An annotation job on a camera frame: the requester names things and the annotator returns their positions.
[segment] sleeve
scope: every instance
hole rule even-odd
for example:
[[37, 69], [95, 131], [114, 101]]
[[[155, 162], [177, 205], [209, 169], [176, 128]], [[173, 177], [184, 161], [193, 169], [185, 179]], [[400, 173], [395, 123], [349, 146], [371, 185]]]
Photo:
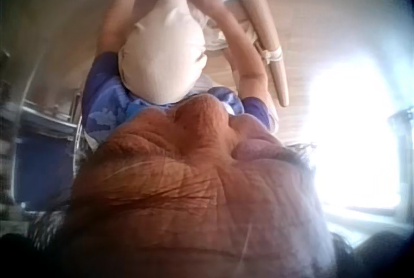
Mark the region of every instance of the sleeve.
[[245, 113], [257, 118], [267, 129], [270, 129], [269, 112], [264, 102], [256, 97], [247, 97], [241, 101]]
[[99, 97], [105, 84], [118, 76], [118, 53], [105, 52], [95, 58], [89, 71], [82, 96], [82, 117], [85, 120], [94, 101]]

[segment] white strap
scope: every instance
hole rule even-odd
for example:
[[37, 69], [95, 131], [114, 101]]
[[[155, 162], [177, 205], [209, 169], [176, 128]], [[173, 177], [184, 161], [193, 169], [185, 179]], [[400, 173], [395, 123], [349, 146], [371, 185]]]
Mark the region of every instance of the white strap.
[[272, 52], [264, 50], [261, 53], [261, 57], [263, 58], [265, 65], [268, 65], [272, 61], [281, 61], [283, 59], [282, 48], [278, 47], [277, 50], [274, 50]]

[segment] blue shirt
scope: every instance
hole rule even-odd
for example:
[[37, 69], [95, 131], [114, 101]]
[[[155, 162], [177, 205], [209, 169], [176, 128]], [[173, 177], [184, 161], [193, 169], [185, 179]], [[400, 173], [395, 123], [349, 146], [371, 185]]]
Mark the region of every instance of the blue shirt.
[[[222, 102], [230, 114], [248, 113], [269, 128], [268, 109], [258, 98], [243, 100], [227, 87], [207, 91]], [[124, 122], [139, 115], [148, 107], [169, 109], [175, 103], [155, 105], [135, 96], [123, 84], [118, 72], [118, 54], [105, 52], [95, 58], [88, 74], [82, 98], [82, 125], [89, 144], [97, 146]]]

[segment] hand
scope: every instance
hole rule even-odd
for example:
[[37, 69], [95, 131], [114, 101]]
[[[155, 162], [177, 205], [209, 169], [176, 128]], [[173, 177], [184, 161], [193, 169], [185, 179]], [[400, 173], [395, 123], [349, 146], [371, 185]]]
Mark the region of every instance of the hand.
[[193, 3], [201, 12], [214, 19], [217, 15], [226, 10], [222, 0], [188, 0]]

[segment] sunlight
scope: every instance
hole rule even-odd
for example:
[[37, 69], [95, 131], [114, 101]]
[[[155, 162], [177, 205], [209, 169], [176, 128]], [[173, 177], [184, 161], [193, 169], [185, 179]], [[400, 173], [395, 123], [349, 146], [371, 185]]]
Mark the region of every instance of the sunlight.
[[338, 206], [394, 208], [399, 202], [393, 107], [375, 62], [354, 58], [312, 84], [305, 133], [318, 144], [316, 188]]

